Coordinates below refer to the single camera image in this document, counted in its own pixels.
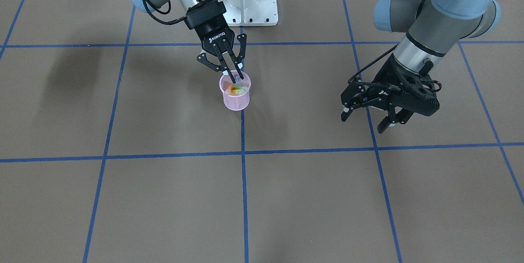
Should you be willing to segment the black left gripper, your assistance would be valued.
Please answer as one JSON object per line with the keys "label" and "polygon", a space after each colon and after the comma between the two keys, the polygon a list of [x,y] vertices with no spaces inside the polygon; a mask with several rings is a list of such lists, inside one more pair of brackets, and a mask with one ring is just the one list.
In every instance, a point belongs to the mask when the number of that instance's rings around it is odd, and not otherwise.
{"label": "black left gripper", "polygon": [[[389,94],[388,102],[392,105],[388,106],[387,116],[378,124],[379,134],[390,126],[406,124],[414,113],[429,117],[440,108],[436,96],[440,82],[432,80],[429,74],[408,71],[391,54],[372,83],[348,82],[341,94],[344,106],[341,120],[345,122],[358,108],[371,106],[385,110],[385,96],[382,94],[385,88]],[[401,110],[396,112],[396,107],[401,107]]]}

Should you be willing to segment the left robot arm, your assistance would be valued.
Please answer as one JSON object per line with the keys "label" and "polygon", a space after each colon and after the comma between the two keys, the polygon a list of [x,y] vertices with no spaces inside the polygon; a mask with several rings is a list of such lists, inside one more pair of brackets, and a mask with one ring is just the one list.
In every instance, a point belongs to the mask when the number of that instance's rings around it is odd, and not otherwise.
{"label": "left robot arm", "polygon": [[496,0],[378,0],[373,11],[375,28],[405,36],[391,50],[370,82],[349,78],[341,94],[342,121],[359,108],[373,107],[387,115],[377,127],[405,124],[413,114],[430,117],[440,108],[442,84],[430,77],[451,48],[464,38],[485,35],[501,19]]}

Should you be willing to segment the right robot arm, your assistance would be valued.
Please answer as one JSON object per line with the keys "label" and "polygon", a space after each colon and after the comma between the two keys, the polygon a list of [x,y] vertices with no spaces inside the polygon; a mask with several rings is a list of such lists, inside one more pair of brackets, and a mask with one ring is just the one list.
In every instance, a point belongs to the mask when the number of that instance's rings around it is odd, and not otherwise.
{"label": "right robot arm", "polygon": [[135,9],[165,29],[183,24],[195,32],[196,59],[239,83],[245,79],[246,34],[227,24],[221,0],[20,0],[28,8],[18,18],[14,40],[27,44],[124,43],[124,11]]}

